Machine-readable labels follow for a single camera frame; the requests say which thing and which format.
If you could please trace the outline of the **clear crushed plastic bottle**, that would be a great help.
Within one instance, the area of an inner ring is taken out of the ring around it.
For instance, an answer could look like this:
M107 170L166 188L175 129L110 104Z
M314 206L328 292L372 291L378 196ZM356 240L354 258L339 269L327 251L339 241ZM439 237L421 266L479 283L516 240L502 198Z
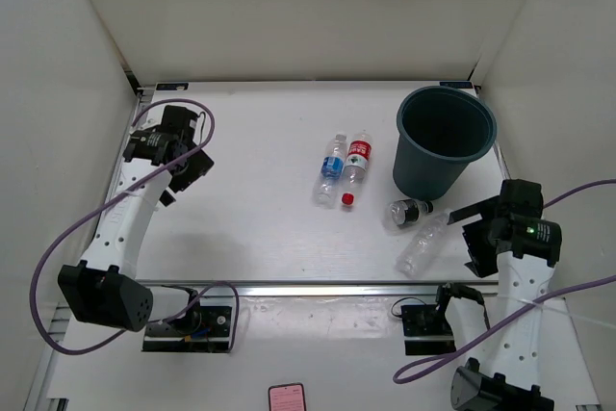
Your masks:
M410 280L419 279L445 245L451 209L428 218L396 260L396 269Z

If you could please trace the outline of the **black label plastic bottle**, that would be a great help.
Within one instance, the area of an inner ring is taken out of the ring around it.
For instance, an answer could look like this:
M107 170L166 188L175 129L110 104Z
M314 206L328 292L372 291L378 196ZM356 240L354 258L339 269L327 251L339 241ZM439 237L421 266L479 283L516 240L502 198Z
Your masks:
M430 201L407 198L392 202L388 206L389 217L397 228L404 228L430 215L434 206Z

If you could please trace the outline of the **red label water bottle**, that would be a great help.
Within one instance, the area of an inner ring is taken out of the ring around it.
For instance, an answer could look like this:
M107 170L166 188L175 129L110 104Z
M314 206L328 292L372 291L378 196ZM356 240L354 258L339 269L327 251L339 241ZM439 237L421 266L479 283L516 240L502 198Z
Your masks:
M358 201L367 177L372 155L372 136L362 131L352 137L342 176L341 204L351 209Z

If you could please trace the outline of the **blue label water bottle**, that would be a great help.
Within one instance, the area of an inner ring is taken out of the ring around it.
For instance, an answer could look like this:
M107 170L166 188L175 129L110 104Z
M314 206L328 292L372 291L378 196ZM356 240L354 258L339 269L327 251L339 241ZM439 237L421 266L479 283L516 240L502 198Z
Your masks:
M345 159L347 156L347 134L337 133L328 143L321 162L321 169L312 198L323 208L331 208L337 198Z

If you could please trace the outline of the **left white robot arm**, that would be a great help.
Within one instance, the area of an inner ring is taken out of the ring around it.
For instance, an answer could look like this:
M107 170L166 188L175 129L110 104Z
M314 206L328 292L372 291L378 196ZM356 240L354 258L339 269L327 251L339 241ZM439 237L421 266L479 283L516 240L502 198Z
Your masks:
M141 244L159 205L175 201L204 176L214 161L199 150L133 190L129 187L158 167L197 147L200 114L164 106L160 122L133 131L122 153L115 194L122 198L102 214L98 232L75 266L62 266L58 284L78 321L127 331L142 330L153 294L135 280Z

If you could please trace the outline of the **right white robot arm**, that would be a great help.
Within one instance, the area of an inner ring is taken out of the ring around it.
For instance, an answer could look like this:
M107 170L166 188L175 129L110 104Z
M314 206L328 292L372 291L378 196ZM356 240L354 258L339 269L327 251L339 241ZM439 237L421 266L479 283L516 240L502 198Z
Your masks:
M539 297L550 286L559 261L560 226L542 218L544 198L538 183L505 180L498 195L454 211L450 223L465 220L463 237L477 277L499 279L491 314L471 326L467 307L446 300L432 310L432 321L443 333L476 346L457 353L462 363L450 387L455 410L552 410L543 396L539 373L542 313Z

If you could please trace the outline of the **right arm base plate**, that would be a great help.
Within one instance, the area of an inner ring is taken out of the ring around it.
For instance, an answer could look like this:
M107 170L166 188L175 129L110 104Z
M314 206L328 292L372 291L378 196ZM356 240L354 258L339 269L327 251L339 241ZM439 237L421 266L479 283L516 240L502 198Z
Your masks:
M406 356L438 356L456 351L452 330L445 318L450 298L449 288L443 285L431 303L406 296L391 306L390 315L402 323Z

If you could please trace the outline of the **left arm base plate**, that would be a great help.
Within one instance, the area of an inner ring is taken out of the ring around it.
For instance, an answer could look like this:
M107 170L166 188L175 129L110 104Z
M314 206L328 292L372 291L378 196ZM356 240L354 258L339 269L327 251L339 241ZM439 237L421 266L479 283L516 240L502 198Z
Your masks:
M229 301L201 299L177 320L146 327L141 351L148 353L227 353L235 308Z

